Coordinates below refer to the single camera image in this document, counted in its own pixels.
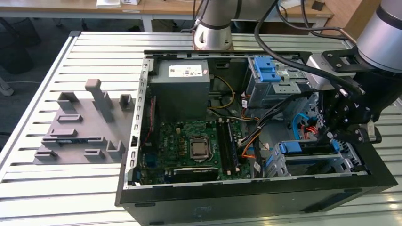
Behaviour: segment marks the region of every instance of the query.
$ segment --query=yellow wire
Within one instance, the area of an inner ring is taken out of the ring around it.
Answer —
[[[225,107],[228,107],[228,106],[232,104],[232,102],[233,102],[233,90],[232,90],[230,85],[226,83],[226,81],[225,81],[221,77],[218,77],[218,76],[216,76],[216,75],[214,75],[214,77],[218,78],[218,79],[222,81],[222,83],[226,85],[226,87],[230,89],[230,92],[232,92],[232,99],[230,99],[230,101],[228,102],[228,104],[225,104],[225,105],[222,105],[222,106],[217,106],[217,107],[208,107],[208,109],[221,109],[221,108],[225,108]]]

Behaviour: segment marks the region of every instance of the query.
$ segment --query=aluminum table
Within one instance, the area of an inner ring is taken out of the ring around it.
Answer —
[[[49,128],[61,91],[89,98],[85,80],[101,80],[110,98],[130,94],[134,98],[141,69],[142,50],[190,49],[190,36],[177,33],[75,32],[42,80],[26,111],[0,154],[0,225],[137,226],[122,208],[114,207],[118,164],[31,165],[33,154]],[[234,50],[258,50],[253,37],[232,36]],[[344,48],[336,40],[311,36],[264,35],[273,50],[319,53]],[[383,135],[376,150],[402,184],[402,111],[389,106],[376,126]],[[190,225],[256,226],[287,224],[300,226],[400,225],[402,185],[380,194],[365,195],[328,212],[264,218],[200,222]]]

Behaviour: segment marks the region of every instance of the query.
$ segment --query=red cable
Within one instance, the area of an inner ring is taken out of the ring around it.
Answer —
[[[149,138],[149,135],[150,135],[150,130],[152,130],[152,111],[153,111],[153,98],[150,98],[150,111],[149,111],[149,131],[148,131],[148,134],[146,134],[146,137],[145,137],[145,140],[142,142],[142,145],[141,147],[145,145],[145,142]]]
[[[312,132],[313,134],[316,134],[315,130],[311,129],[309,127],[305,128],[309,132]]]

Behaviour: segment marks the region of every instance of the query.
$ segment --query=cable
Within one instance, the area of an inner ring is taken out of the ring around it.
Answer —
[[[257,136],[260,135],[260,133],[261,132],[258,132],[257,134],[256,134],[256,136],[250,139],[250,141],[248,142],[248,144],[246,144],[246,146],[245,146],[245,148],[244,148],[244,150],[242,150],[242,153],[241,153],[241,158],[253,158],[254,159],[254,156],[252,156],[252,155],[245,155],[245,152],[246,152],[246,148],[249,147],[249,145],[250,145],[250,143],[253,142],[253,140],[257,138]]]
[[[234,95],[234,92],[233,92],[233,89],[230,87],[230,85],[226,83],[226,81],[218,77],[217,75],[214,75],[214,77],[226,85],[226,87],[230,89],[230,92],[232,92],[232,98],[230,98],[230,101],[222,105],[222,106],[217,106],[217,107],[208,107],[208,109],[221,109],[221,108],[225,108],[228,107],[229,105],[232,105],[232,102],[233,102],[233,95]]]
[[[258,20],[254,29],[253,29],[253,37],[256,40],[257,45],[260,46],[260,48],[268,53],[268,55],[280,63],[282,63],[284,65],[293,67],[307,73],[311,73],[324,79],[327,79],[329,81],[329,84],[333,86],[333,88],[336,90],[339,90],[340,88],[345,89],[347,91],[349,91],[353,94],[360,94],[360,90],[351,84],[348,83],[344,79],[339,78],[337,76],[332,75],[331,73],[319,70],[313,67],[309,67],[307,65],[299,64],[293,61],[289,61],[287,59],[284,59],[282,57],[280,57],[264,44],[264,41],[261,40],[260,36],[258,36],[258,29],[262,25],[262,22],[266,18],[266,16],[269,15],[273,7],[277,7],[277,0],[274,0],[273,4],[270,5],[269,9],[266,10],[264,16],[261,17],[261,19]]]
[[[292,28],[297,29],[297,30],[304,30],[304,31],[339,31],[340,28],[339,27],[299,27],[295,26],[293,24],[291,24],[282,17],[281,13],[280,13],[280,9],[278,6],[274,6],[276,12],[278,14],[280,20],[285,23],[287,26],[291,26]]]
[[[312,132],[313,134],[316,134],[315,130],[311,129],[309,127],[307,127],[305,130],[308,130],[309,132]]]
[[[197,12],[198,12],[198,10],[200,10],[200,8],[201,8],[202,2],[204,2],[204,0],[201,0],[201,2],[200,2],[198,9],[196,10]],[[201,16],[198,17],[198,20],[202,19],[202,15],[205,14],[208,3],[209,3],[209,0],[206,0],[205,8],[204,8],[204,10],[202,10],[202,12],[201,12]],[[181,30],[180,30],[180,33],[182,33],[182,32],[190,32],[190,31],[194,29],[196,26],[197,26],[197,24],[196,24],[196,20],[194,20],[194,22],[192,23],[192,27],[190,27],[189,29],[181,29]]]
[[[304,133],[304,125],[301,125],[300,130],[301,130],[301,134],[303,134],[303,139],[307,140],[305,133]]]
[[[303,113],[297,113],[296,115],[295,115],[295,117],[293,117],[293,120],[291,121],[291,129],[293,130],[293,135],[295,135],[295,139],[296,140],[299,140],[300,139],[300,137],[299,137],[299,133],[296,132],[296,117],[297,116],[301,116],[304,119],[309,119],[309,117],[305,115],[305,114],[303,114]]]
[[[212,114],[214,114],[218,118],[228,118],[228,119],[236,119],[236,120],[240,120],[240,121],[250,121],[249,119],[240,119],[237,117],[232,117],[232,116],[224,116],[221,114],[218,114],[213,109],[208,109]]]
[[[307,15],[305,15],[304,0],[300,0],[300,8],[301,8],[301,17],[303,17],[305,28],[309,28],[309,24],[308,24],[308,20],[307,20]],[[320,38],[347,40],[347,37],[344,35],[325,35],[325,34],[319,34],[319,33],[313,32],[313,31],[309,31],[309,33],[313,36],[320,37]]]
[[[149,109],[149,131],[148,131],[148,134],[146,134],[146,137],[144,139],[144,142],[142,142],[142,145],[141,147],[145,145],[146,141],[148,141],[148,138],[149,138],[149,135],[150,135],[150,131],[152,131],[152,111],[153,111],[153,98],[150,98],[150,109]]]
[[[282,108],[289,104],[291,101],[293,101],[297,98],[301,97],[308,97],[312,94],[312,92],[304,92],[300,94],[293,94],[291,96],[288,96],[284,100],[281,100],[277,104],[274,104],[264,113],[264,115],[260,117],[260,119],[256,122],[254,125],[254,130],[250,133],[250,135],[245,136],[241,140],[240,140],[240,144],[244,144],[245,141],[249,140],[249,138],[252,138],[254,136],[254,134],[257,132],[260,132],[260,130],[262,129],[264,125],[265,125],[265,121],[268,119],[270,119],[274,115],[277,115],[281,111]]]
[[[193,3],[192,3],[192,24],[194,23],[194,2],[196,2],[196,0],[193,0]]]
[[[285,20],[287,20],[287,10],[285,10],[285,8],[284,8],[281,5],[278,5],[278,7],[282,9],[282,12],[284,12],[284,18],[285,18]]]

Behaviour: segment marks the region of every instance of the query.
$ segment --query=wooden desk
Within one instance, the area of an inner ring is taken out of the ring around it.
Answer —
[[[313,27],[323,27],[327,20],[333,16],[332,12],[323,7],[321,11],[311,9],[313,0],[307,0],[305,15],[308,22],[313,23]],[[142,13],[150,15],[150,19],[176,19],[190,20],[192,19],[192,0],[145,0]],[[287,9],[288,21],[292,23],[303,23],[300,7],[292,7]],[[273,16],[266,18],[268,22],[281,22],[278,16],[273,13]]]
[[[308,21],[315,27],[324,26],[333,14],[325,6],[321,11],[312,10],[312,1],[307,0],[305,6]],[[289,22],[303,22],[300,7],[289,8],[287,14]],[[96,8],[96,0],[0,0],[0,16],[141,19],[144,31],[152,32],[152,19],[192,19],[192,0],[141,0],[138,5],[121,4],[118,8]],[[269,16],[266,21],[280,22],[280,18]]]
[[[144,0],[138,5],[121,4],[118,8],[96,8],[96,0],[1,0],[0,11],[61,12],[61,13],[125,13],[134,10],[141,13]]]
[[[331,18],[333,16],[332,12],[323,7],[321,11],[311,9],[313,0],[307,0],[305,5],[305,15],[307,17],[324,17]],[[196,8],[198,6],[200,0],[196,0]],[[145,0],[144,14],[170,14],[170,15],[192,15],[192,0]],[[292,7],[287,9],[287,15],[289,17],[300,17],[301,11],[300,7]]]
[[[118,8],[96,8],[96,0],[0,0],[0,16],[142,20],[144,2],[121,4]],[[142,24],[145,32],[152,32],[150,20],[142,20]]]

